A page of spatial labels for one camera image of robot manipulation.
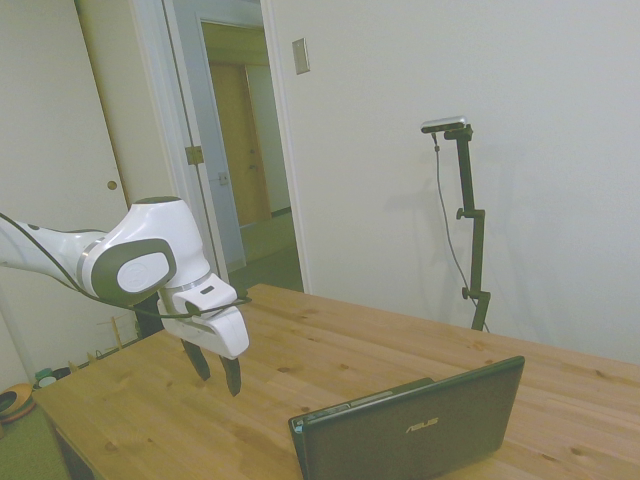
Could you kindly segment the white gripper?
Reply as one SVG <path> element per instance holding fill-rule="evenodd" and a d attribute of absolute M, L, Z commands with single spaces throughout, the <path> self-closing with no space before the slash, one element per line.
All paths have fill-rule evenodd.
<path fill-rule="evenodd" d="M 249 336 L 236 298 L 214 294 L 161 295 L 158 309 L 165 329 L 181 338 L 184 351 L 201 380 L 210 378 L 210 368 L 200 347 L 219 356 L 230 394 L 242 388 L 240 361 L 249 346 Z"/>

